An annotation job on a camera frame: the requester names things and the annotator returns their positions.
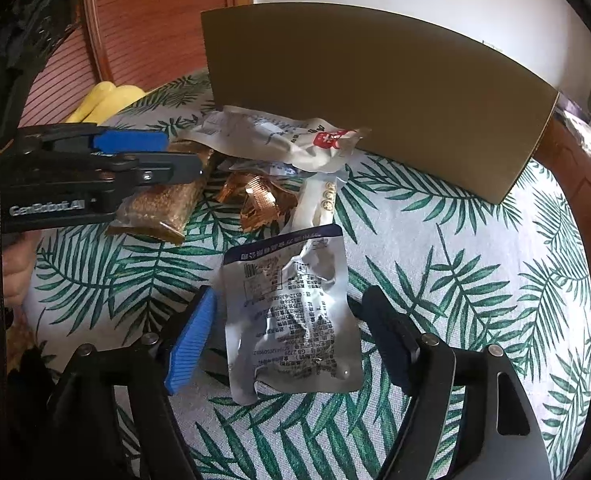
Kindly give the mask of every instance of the blue gripper pad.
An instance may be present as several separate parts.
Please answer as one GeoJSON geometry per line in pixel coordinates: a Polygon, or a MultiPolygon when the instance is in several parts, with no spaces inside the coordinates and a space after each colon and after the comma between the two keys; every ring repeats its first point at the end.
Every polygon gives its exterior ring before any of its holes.
{"type": "Polygon", "coordinates": [[[164,380],[169,394],[175,395],[191,380],[211,332],[216,308],[217,297],[213,289],[208,287],[169,352],[168,373],[164,380]]]}
{"type": "Polygon", "coordinates": [[[114,155],[131,152],[166,152],[168,135],[145,130],[107,130],[93,138],[96,150],[114,155]]]}

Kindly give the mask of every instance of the silver screw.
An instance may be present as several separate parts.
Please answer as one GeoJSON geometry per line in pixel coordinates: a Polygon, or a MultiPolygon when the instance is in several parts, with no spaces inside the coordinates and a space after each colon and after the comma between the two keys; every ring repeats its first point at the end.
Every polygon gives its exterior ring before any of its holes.
{"type": "Polygon", "coordinates": [[[143,334],[140,338],[140,341],[143,345],[155,345],[160,340],[160,336],[157,335],[155,332],[147,332],[143,334]]]}
{"type": "Polygon", "coordinates": [[[489,345],[489,353],[493,357],[502,357],[504,355],[504,350],[500,345],[489,345]]]}
{"type": "Polygon", "coordinates": [[[438,338],[438,336],[429,332],[422,334],[421,339],[422,343],[429,346],[435,346],[438,343],[440,343],[440,339],[438,338]]]}
{"type": "Polygon", "coordinates": [[[91,354],[95,350],[95,346],[91,343],[85,343],[83,345],[78,346],[78,349],[75,353],[79,356],[86,357],[87,355],[91,354]]]}

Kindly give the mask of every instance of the red label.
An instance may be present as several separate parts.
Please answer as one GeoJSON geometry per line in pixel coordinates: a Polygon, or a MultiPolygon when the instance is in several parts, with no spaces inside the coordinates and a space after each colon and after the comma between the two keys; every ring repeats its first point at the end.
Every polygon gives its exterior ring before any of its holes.
{"type": "Polygon", "coordinates": [[[313,145],[319,148],[325,148],[327,150],[329,148],[335,148],[336,150],[339,150],[338,139],[349,133],[349,131],[351,130],[338,130],[337,132],[320,132],[315,136],[315,139],[313,139],[313,145]]]}

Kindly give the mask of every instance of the palm leaf print tablecloth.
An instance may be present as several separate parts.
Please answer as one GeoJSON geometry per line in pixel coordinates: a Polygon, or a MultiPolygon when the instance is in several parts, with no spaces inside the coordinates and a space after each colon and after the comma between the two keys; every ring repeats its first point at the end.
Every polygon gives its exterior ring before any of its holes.
{"type": "MultiPolygon", "coordinates": [[[[109,122],[164,129],[171,137],[213,109],[208,75],[184,76],[109,122]]],[[[500,205],[437,178],[358,151],[338,194],[349,294],[371,284],[426,332],[452,346],[500,344],[540,421],[554,478],[578,443],[591,398],[591,280],[569,205],[554,177],[531,160],[500,205]]],[[[104,225],[45,234],[25,309],[42,355],[57,375],[73,351],[130,344],[184,308],[199,285],[221,290],[224,252],[278,232],[243,234],[239,209],[213,200],[215,172],[180,247],[146,237],[107,237],[104,225]]],[[[179,425],[207,479],[374,478],[408,405],[392,386],[362,328],[364,385],[352,394],[287,395],[262,390],[241,407],[230,398],[224,302],[191,386],[172,399],[179,425]]],[[[450,463],[463,390],[454,390],[434,465],[450,463]]],[[[139,446],[118,392],[125,446],[139,446]]]]}

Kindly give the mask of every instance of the cardboard box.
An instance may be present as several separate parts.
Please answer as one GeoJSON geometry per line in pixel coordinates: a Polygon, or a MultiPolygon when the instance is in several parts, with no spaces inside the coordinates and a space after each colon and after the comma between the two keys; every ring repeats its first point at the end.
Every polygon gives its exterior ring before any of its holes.
{"type": "Polygon", "coordinates": [[[557,91],[457,32],[364,7],[255,4],[202,14],[217,105],[368,126],[358,147],[499,203],[557,91]]]}

